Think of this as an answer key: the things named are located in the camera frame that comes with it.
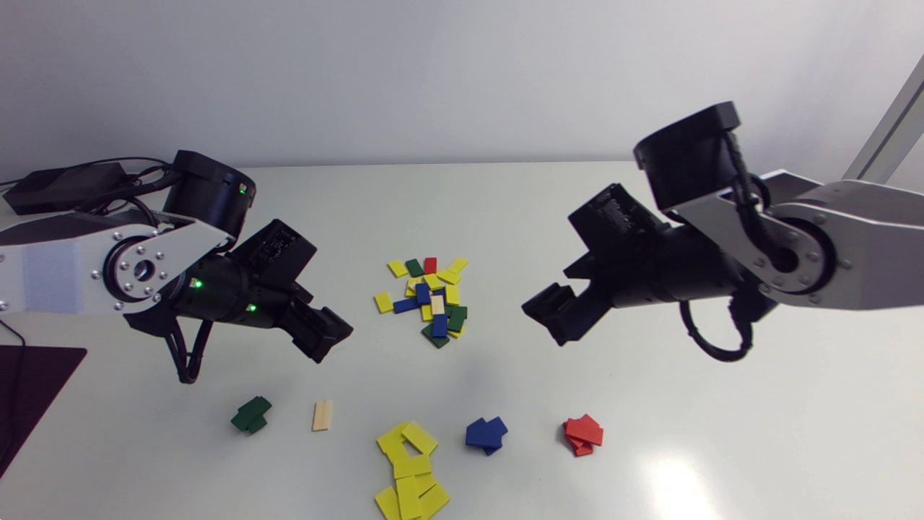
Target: red wooden block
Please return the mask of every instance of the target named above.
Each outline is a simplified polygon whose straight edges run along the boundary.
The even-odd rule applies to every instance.
[[[580,419],[569,419],[565,422],[565,434],[568,437],[584,440],[597,446],[603,445],[603,428],[589,415],[584,415]]]

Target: green wooden block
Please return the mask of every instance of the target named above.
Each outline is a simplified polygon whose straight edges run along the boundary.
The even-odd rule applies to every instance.
[[[262,415],[257,415],[256,417],[254,417],[252,421],[250,421],[250,424],[247,425],[247,431],[249,431],[251,434],[257,433],[257,431],[260,430],[260,428],[265,427],[265,426],[266,426],[266,419],[263,418]]]
[[[433,345],[438,349],[442,349],[444,346],[446,346],[446,343],[449,342],[449,338],[433,337],[433,323],[430,323],[430,325],[424,327],[420,333],[426,336],[427,339],[430,340],[430,343],[433,343]]]
[[[406,261],[405,267],[407,267],[407,272],[410,273],[410,276],[412,277],[422,277],[423,276],[423,267],[420,266],[420,262],[417,261],[417,258]]]
[[[231,424],[244,431],[254,419],[265,414],[272,406],[269,401],[258,395],[237,409],[237,415],[231,419]]]

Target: wooden block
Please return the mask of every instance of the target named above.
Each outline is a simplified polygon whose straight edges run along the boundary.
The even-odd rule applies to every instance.
[[[403,422],[396,427],[383,433],[376,442],[379,444],[379,449],[382,450],[382,453],[388,457],[388,460],[395,463],[395,461],[401,459],[407,459],[409,455],[407,454],[407,448],[404,445],[404,436],[401,435],[401,432],[404,431],[404,428],[407,427],[407,422]]]
[[[436,291],[437,289],[445,287],[440,279],[436,278],[436,275],[423,275],[423,281],[427,282],[431,291]]]
[[[389,486],[375,495],[375,503],[379,504],[385,520],[401,520],[401,509],[398,508],[398,493]]]
[[[434,294],[430,299],[430,308],[435,315],[446,314],[446,307],[443,305],[443,296],[436,296]]]
[[[388,295],[388,292],[380,292],[376,294],[375,304],[379,306],[380,315],[390,313],[395,310],[395,306],[392,304],[392,298]]]
[[[404,477],[413,477],[432,473],[433,468],[430,466],[430,455],[417,455],[401,459],[394,464],[395,480]]]
[[[421,495],[430,490],[433,486],[436,486],[436,477],[433,476],[433,473],[424,473],[423,475],[417,475],[417,493]]]
[[[401,511],[401,520],[411,520],[420,516],[417,479],[414,477],[399,478],[395,481],[395,485],[398,487],[398,509]]]
[[[453,260],[453,263],[449,265],[449,271],[456,273],[457,275],[462,274],[462,269],[468,265],[468,260],[465,258],[457,258]]]
[[[417,258],[406,261],[405,267],[407,267],[407,272],[410,273],[410,276],[412,277],[422,277],[423,276],[423,267],[420,266],[420,262],[417,261]]]
[[[446,286],[446,304],[447,305],[459,305],[459,288],[457,285],[447,285]]]
[[[436,276],[442,281],[451,283],[453,285],[456,285],[458,282],[462,281],[462,277],[448,269],[443,269],[442,271],[437,272]]]
[[[436,273],[436,258],[429,257],[423,259],[423,274],[432,275]]]
[[[420,520],[430,520],[437,511],[443,509],[449,503],[449,493],[443,489],[443,486],[437,484],[420,497]]]
[[[392,273],[397,279],[407,276],[407,267],[405,267],[404,262],[400,260],[392,260],[388,263],[388,268],[392,270]]]
[[[424,455],[429,455],[440,445],[417,421],[407,423],[401,435]]]
[[[334,402],[330,399],[314,404],[314,421],[311,423],[311,431],[324,431],[331,428],[331,408],[333,406]]]

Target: blue wooden block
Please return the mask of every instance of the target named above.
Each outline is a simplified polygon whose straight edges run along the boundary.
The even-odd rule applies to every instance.
[[[405,313],[417,308],[420,308],[420,303],[417,303],[417,298],[407,298],[406,300],[398,300],[395,302],[395,314]]]
[[[425,283],[419,283],[414,286],[414,291],[417,293],[417,303],[424,305],[430,302],[430,286],[429,285]]]
[[[445,338],[448,334],[449,318],[446,315],[433,315],[433,337]]]

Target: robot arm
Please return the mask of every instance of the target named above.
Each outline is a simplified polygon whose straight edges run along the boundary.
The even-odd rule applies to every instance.
[[[60,191],[47,186],[96,179],[93,172],[74,169],[35,172],[30,177],[41,180],[52,172],[55,180],[27,178],[7,200],[20,213],[55,209],[48,201]],[[352,333],[327,307],[309,306],[311,294],[296,277],[317,248],[283,222],[274,220],[227,251],[237,242],[256,192],[250,178],[187,151],[165,169],[154,183],[79,201],[86,210],[170,186],[163,212],[143,204],[144,211],[111,216],[72,211],[0,231],[0,313],[123,315],[134,329],[165,339],[184,383],[195,382],[216,321],[282,328],[316,363]],[[36,184],[41,188],[29,192]],[[61,204],[74,202],[72,197]],[[202,321],[192,353],[178,316]]]
[[[738,124],[723,103],[640,142],[636,159],[658,208],[681,225],[662,222],[620,185],[607,187],[569,217],[589,252],[565,275],[590,285],[576,296],[553,284],[524,312],[564,345],[610,308],[680,302],[697,344],[736,361],[750,348],[750,324],[777,303],[924,303],[924,196],[859,180],[821,185],[782,170],[750,176],[731,133]],[[689,301],[725,295],[739,351],[710,345],[689,313]]]

